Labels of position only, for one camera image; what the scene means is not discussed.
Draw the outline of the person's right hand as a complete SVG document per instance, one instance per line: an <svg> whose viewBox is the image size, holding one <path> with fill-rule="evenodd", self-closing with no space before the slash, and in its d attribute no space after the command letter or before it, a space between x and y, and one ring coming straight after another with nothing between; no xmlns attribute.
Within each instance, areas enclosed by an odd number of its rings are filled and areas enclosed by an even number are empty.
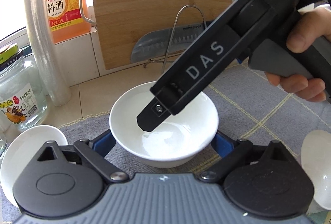
<svg viewBox="0 0 331 224"><path fill-rule="evenodd" d="M291 52L302 53L321 36L330 40L330 10L326 8L316 8L303 14L287 38L287 47ZM287 78L272 73L265 75L271 85L281 86L287 93L294 93L299 98L309 102L326 100L325 83L322 79L308 80L299 74Z"/></svg>

